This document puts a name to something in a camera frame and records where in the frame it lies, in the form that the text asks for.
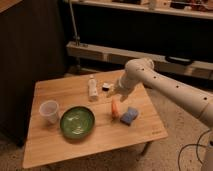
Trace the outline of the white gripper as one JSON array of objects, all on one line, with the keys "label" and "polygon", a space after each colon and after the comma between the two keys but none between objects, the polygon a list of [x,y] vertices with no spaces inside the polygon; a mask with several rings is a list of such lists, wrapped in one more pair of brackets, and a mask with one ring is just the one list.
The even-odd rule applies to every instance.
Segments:
[{"label": "white gripper", "polygon": [[125,75],[121,76],[116,83],[110,88],[106,97],[120,95],[120,101],[125,101],[131,92],[134,90],[134,83]]}]

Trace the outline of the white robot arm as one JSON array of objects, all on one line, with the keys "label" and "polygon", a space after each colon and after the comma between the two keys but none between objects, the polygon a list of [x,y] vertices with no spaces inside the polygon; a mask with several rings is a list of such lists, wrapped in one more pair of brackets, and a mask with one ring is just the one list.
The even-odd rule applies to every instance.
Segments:
[{"label": "white robot arm", "polygon": [[210,128],[201,171],[213,171],[213,94],[157,73],[154,62],[149,58],[128,61],[112,93],[121,94],[121,100],[124,101],[139,83],[159,91]]}]

